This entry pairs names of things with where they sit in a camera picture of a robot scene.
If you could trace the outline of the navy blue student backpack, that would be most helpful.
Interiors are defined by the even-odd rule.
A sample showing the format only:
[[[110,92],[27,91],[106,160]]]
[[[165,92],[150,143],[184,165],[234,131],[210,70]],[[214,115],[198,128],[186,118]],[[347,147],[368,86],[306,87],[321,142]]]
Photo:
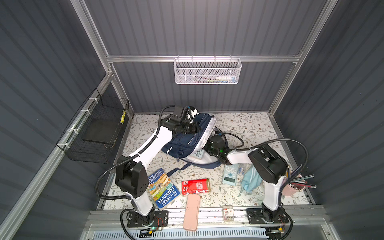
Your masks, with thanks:
[[[161,149],[163,153],[186,163],[182,168],[175,168],[170,171],[170,175],[176,171],[185,170],[190,166],[211,170],[222,164],[216,157],[210,156],[203,150],[215,129],[217,119],[212,115],[204,113],[196,115],[193,122],[197,123],[200,127],[201,130],[199,132],[196,134],[178,134]],[[192,156],[192,154],[200,150],[203,151],[200,158]]]

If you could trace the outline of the blue Treehouse book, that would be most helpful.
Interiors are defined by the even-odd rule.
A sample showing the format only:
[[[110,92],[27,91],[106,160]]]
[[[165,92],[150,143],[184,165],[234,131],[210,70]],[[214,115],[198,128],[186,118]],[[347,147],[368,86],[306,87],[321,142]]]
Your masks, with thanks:
[[[161,210],[181,194],[162,168],[149,176],[148,191],[155,206]]]

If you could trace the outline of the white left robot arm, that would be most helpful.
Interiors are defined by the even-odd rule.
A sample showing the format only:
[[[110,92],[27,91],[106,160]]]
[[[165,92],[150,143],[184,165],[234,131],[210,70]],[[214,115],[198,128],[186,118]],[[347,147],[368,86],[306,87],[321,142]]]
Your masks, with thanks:
[[[129,157],[122,158],[110,169],[106,170],[96,181],[95,193],[102,200],[127,199],[141,224],[148,226],[154,220],[155,206],[146,194],[149,185],[148,165],[157,153],[178,134],[196,134],[199,124],[194,122],[198,111],[192,107],[166,106],[158,118],[156,131],[140,148]],[[112,170],[116,171],[116,185],[125,192],[121,196],[106,196],[99,190],[102,178]]]

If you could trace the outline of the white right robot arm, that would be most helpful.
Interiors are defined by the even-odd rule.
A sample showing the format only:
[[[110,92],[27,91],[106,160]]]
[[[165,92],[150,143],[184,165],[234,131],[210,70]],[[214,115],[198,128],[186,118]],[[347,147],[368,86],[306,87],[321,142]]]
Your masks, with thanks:
[[[299,165],[287,179],[285,176],[288,172],[288,162],[270,146],[270,143],[275,142],[298,144],[305,153],[304,163]],[[283,190],[305,168],[309,160],[309,151],[301,142],[288,138],[268,140],[248,148],[245,148],[244,144],[245,142],[241,140],[239,146],[230,148],[225,134],[217,134],[209,138],[204,150],[228,166],[234,164],[252,164],[254,166],[265,182],[265,198],[262,203],[262,210],[258,215],[264,222],[274,223],[280,215],[288,216],[282,207]]]

